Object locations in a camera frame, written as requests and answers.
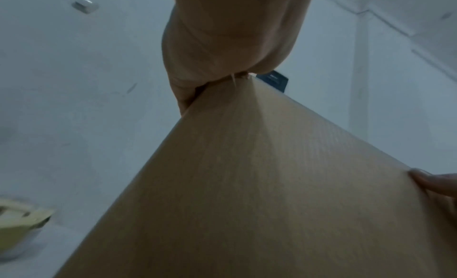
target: cardboard box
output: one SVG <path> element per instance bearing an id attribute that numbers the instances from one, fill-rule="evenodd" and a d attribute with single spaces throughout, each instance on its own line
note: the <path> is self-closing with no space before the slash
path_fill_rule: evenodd
<path id="1" fill-rule="evenodd" d="M 407 170 L 262 81 L 227 81 L 57 277 L 456 277 L 457 230 Z"/>

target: white floor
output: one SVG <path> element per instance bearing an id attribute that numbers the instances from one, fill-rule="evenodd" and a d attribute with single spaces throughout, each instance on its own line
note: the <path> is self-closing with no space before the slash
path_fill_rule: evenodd
<path id="1" fill-rule="evenodd" d="M 160 55 L 173 0 L 91 15 L 70 1 L 0 0 L 0 193 L 58 211 L 1 277 L 51 277 L 179 118 Z M 313 0 L 278 71 L 291 98 L 400 161 L 457 171 L 457 84 L 372 14 Z"/>

